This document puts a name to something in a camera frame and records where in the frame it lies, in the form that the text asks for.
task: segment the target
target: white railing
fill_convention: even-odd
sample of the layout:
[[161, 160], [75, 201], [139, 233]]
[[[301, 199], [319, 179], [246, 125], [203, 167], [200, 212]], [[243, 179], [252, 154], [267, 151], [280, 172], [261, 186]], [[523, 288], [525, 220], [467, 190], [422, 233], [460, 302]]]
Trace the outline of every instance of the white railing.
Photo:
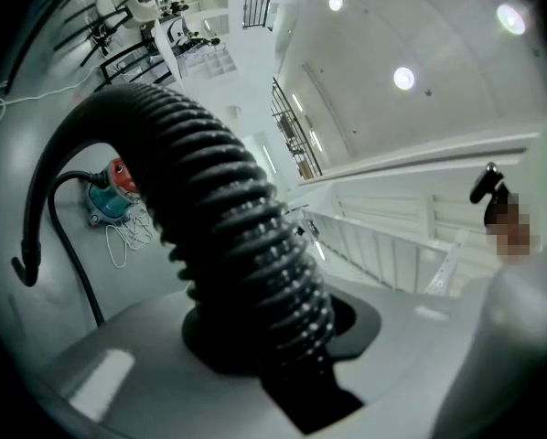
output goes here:
[[316, 227], [316, 239], [393, 291], [449, 295], [459, 236], [449, 252], [377, 231], [361, 221], [302, 209]]

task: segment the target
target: black cable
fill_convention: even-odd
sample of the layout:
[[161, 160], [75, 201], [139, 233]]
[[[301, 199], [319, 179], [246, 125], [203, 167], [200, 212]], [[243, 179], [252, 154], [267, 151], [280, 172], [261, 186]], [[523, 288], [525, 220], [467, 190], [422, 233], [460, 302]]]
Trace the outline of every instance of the black cable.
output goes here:
[[82, 287], [84, 288], [84, 292], [86, 293], [87, 298], [89, 299], [89, 304], [91, 305], [92, 314], [94, 315], [94, 319], [97, 322], [97, 327], [100, 327], [102, 324], [105, 323], [105, 319], [102, 316], [101, 308], [99, 307], [99, 303], [97, 302], [97, 297], [95, 296], [94, 291], [92, 291], [91, 282], [89, 281], [89, 277], [87, 276], [84, 268], [82, 267], [82, 264], [80, 263], [79, 256], [74, 251], [74, 248], [72, 247], [72, 244], [70, 243], [66, 232], [64, 232], [64, 229], [60, 224], [58, 213], [56, 212], [56, 205], [54, 203], [56, 191], [65, 182], [68, 182], [72, 179], [83, 179], [87, 182], [93, 182], [93, 180], [96, 180], [97, 178], [100, 178], [100, 176], [83, 171], [70, 171], [60, 175], [54, 182], [54, 185], [52, 186], [52, 189], [50, 190], [50, 193], [48, 195], [48, 211], [50, 213], [50, 218], [52, 219], [52, 225], [54, 226], [54, 229], [56, 230], [56, 233], [58, 234], [58, 237], [60, 238], [64, 249], [66, 250], [66, 253], [69, 255], [70, 260], [72, 261], [72, 265], [74, 265], [74, 268], [76, 269], [76, 273], [79, 274], [80, 281], [82, 282]]

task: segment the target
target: ceiling light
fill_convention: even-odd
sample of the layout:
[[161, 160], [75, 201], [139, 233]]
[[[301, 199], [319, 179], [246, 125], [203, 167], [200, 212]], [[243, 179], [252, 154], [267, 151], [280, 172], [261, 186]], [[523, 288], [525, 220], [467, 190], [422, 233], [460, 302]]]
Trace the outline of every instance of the ceiling light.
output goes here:
[[526, 31], [526, 24], [515, 8], [509, 5], [501, 5], [497, 9], [497, 18], [501, 25], [511, 34], [523, 34]]
[[300, 112], [303, 112], [304, 109], [302, 109], [302, 105], [300, 104], [300, 102], [298, 102], [298, 98], [295, 97], [295, 94], [292, 94], [292, 97], [294, 98], [295, 105], [298, 106]]
[[320, 247], [320, 244], [318, 243], [318, 241], [314, 241], [314, 244], [316, 245], [316, 248], [318, 249], [318, 253], [320, 254], [320, 258], [322, 260], [326, 260], [327, 257], [325, 257], [325, 254], [322, 253], [322, 247]]
[[322, 146], [320, 145], [320, 142], [318, 141], [318, 137], [316, 136], [316, 132], [314, 130], [310, 131], [310, 139], [312, 140], [312, 145], [318, 146], [318, 149], [322, 151]]
[[267, 156], [267, 160], [270, 162], [270, 166], [272, 167], [274, 173], [277, 174], [277, 170], [275, 169], [274, 162], [272, 161], [272, 158], [270, 157], [270, 154], [268, 153], [265, 145], [263, 145], [263, 151], [265, 152], [265, 155]]
[[343, 7], [343, 0], [328, 0], [328, 6], [332, 11], [338, 11]]
[[408, 91], [415, 83], [415, 77], [410, 69], [399, 67], [393, 73], [393, 81], [400, 90]]

